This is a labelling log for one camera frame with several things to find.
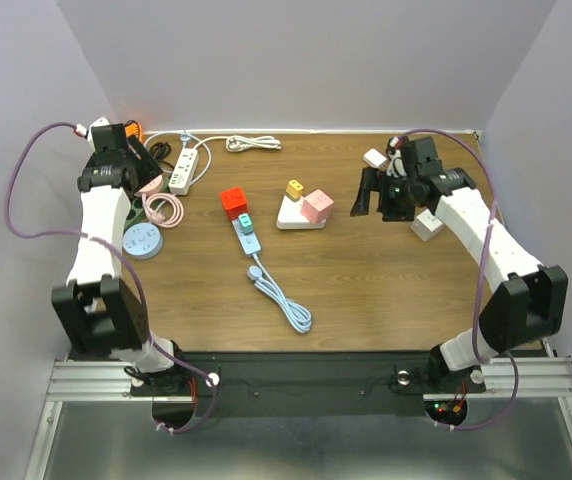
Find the white cube socket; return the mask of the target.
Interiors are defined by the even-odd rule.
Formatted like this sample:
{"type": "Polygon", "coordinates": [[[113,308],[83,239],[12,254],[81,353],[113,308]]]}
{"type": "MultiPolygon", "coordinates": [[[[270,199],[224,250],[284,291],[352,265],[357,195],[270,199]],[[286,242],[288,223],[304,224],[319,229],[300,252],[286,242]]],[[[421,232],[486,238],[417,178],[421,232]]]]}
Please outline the white cube socket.
{"type": "Polygon", "coordinates": [[[434,238],[443,229],[443,222],[428,209],[417,214],[411,223],[411,230],[424,242],[434,238]]]}

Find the yellow small plug adapter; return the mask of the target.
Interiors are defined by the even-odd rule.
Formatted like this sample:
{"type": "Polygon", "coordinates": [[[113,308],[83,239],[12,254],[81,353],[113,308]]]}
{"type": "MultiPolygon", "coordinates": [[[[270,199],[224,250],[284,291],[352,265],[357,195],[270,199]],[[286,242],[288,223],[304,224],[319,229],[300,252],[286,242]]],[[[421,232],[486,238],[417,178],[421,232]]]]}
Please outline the yellow small plug adapter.
{"type": "Polygon", "coordinates": [[[285,193],[292,201],[298,201],[303,194],[303,190],[303,185],[299,181],[293,179],[288,182],[285,193]]]}

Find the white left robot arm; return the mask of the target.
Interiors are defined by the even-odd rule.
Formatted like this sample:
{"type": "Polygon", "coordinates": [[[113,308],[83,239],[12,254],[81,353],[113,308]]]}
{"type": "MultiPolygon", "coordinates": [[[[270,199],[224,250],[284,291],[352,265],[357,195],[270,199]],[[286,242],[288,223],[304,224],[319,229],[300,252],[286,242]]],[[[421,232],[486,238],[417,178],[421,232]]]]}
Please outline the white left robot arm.
{"type": "Polygon", "coordinates": [[[160,191],[162,170],[122,123],[101,117],[85,136],[94,151],[77,179],[82,236],[51,303],[77,353],[128,362],[154,375],[165,393],[179,393],[189,371],[173,360],[174,342],[151,333],[147,308],[123,280],[120,260],[131,204],[160,191]]]}

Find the light blue power strip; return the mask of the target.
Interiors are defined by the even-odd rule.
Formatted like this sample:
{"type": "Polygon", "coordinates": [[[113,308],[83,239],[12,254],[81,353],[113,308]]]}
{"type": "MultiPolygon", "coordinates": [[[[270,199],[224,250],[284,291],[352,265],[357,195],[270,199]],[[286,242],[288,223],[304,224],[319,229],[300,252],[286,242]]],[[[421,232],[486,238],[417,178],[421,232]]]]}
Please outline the light blue power strip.
{"type": "Polygon", "coordinates": [[[238,219],[232,221],[232,226],[246,257],[259,255],[262,251],[261,244],[254,232],[243,233],[238,219]]]}

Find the red cube socket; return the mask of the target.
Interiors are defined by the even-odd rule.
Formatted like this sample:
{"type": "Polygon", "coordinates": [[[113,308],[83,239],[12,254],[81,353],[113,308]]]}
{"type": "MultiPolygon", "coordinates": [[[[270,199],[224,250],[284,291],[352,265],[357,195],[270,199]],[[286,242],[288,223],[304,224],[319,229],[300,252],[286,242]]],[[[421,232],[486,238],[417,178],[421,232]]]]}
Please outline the red cube socket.
{"type": "Polygon", "coordinates": [[[239,218],[248,213],[248,203],[241,187],[234,187],[219,194],[224,212],[229,221],[239,218]]]}

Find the pink cube socket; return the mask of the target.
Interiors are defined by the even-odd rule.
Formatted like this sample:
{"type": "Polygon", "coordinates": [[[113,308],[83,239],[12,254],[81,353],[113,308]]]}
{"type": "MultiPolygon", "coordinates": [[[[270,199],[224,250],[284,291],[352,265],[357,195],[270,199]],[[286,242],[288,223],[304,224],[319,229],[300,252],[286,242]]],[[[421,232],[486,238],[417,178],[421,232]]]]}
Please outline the pink cube socket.
{"type": "Polygon", "coordinates": [[[321,189],[304,197],[300,213],[311,223],[323,223],[334,206],[334,200],[321,189]]]}

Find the white triangular power strip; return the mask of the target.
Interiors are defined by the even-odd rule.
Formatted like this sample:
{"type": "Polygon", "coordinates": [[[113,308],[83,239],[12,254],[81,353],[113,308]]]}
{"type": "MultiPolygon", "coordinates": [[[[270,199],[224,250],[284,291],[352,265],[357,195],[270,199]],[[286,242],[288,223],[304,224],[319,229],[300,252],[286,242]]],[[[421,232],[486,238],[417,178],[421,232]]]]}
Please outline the white triangular power strip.
{"type": "Polygon", "coordinates": [[[301,209],[304,198],[292,200],[285,195],[278,211],[276,227],[280,230],[315,230],[322,229],[326,225],[323,220],[320,223],[311,223],[302,213],[301,209]]]}

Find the round pink socket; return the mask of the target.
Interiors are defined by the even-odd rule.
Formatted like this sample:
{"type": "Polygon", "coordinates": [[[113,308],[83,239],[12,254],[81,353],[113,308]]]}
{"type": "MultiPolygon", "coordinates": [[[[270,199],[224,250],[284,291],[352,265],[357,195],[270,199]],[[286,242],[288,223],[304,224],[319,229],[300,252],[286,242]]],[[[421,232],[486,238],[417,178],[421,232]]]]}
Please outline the round pink socket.
{"type": "Polygon", "coordinates": [[[136,193],[137,196],[150,196],[159,193],[164,187],[164,178],[158,175],[146,185],[142,186],[136,193]]]}

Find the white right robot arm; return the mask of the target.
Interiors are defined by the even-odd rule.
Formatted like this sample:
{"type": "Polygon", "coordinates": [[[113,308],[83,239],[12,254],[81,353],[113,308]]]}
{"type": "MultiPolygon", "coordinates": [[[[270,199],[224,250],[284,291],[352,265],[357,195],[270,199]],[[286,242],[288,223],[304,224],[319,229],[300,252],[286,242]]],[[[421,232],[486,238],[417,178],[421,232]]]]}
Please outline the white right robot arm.
{"type": "Polygon", "coordinates": [[[363,156],[351,216],[369,212],[370,196],[385,222],[436,221],[447,227],[479,267],[473,325],[429,353],[426,378],[438,390],[457,384],[472,367],[518,346],[555,335],[562,325],[568,276],[523,248],[497,219],[462,168],[444,167],[433,138],[389,139],[386,151],[363,156]]]}

